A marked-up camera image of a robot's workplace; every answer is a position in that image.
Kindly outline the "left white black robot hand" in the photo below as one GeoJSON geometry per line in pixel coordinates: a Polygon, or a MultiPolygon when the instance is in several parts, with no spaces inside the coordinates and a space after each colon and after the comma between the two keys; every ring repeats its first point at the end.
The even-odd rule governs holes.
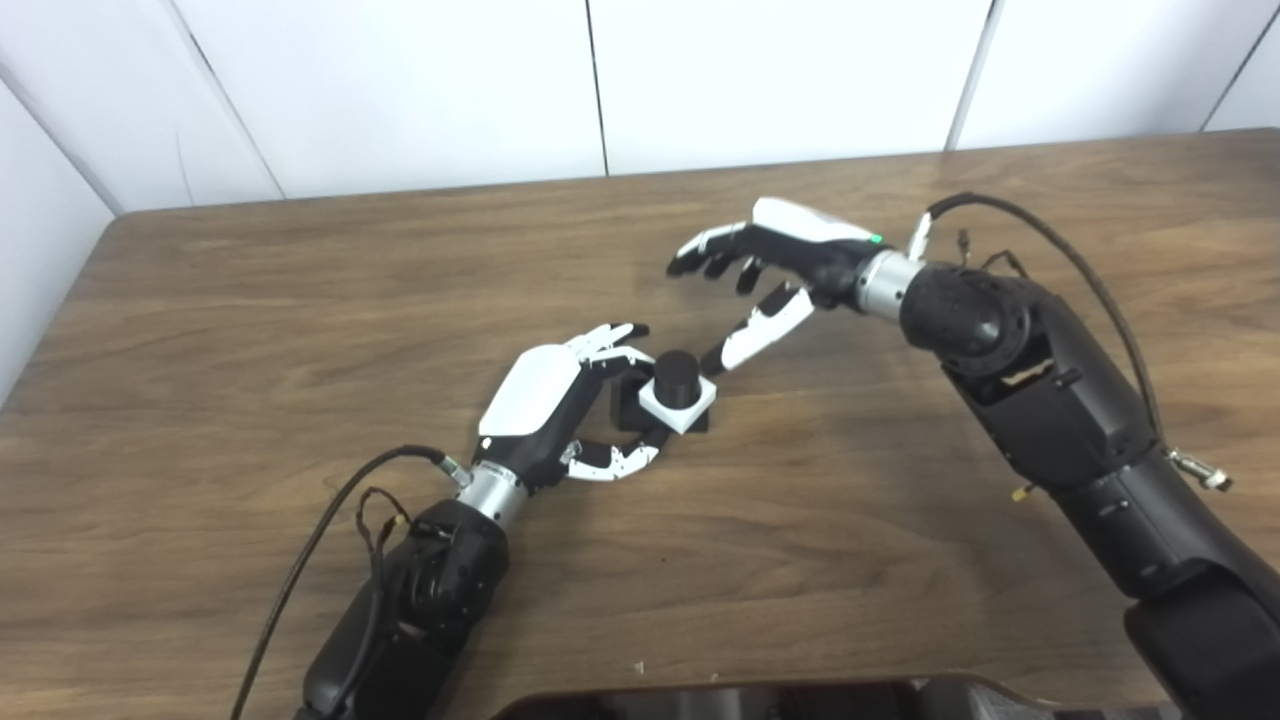
{"type": "Polygon", "coordinates": [[[477,424],[474,468],[502,468],[529,495],[564,478],[613,482],[646,468],[669,428],[653,427],[625,445],[585,439],[579,428],[607,383],[653,366],[628,343],[648,332],[644,324],[605,323],[520,354],[477,424]]]}

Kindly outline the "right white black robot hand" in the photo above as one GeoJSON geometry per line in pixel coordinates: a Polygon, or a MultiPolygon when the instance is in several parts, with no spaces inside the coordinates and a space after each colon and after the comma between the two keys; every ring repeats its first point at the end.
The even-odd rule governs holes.
{"type": "Polygon", "coordinates": [[[717,225],[692,237],[667,266],[671,277],[721,278],[742,263],[735,291],[751,293],[768,268],[795,274],[769,292],[719,343],[701,373],[731,372],[781,341],[818,307],[851,305],[864,266],[884,251],[883,240],[859,225],[785,199],[762,197],[746,222],[717,225]]]}

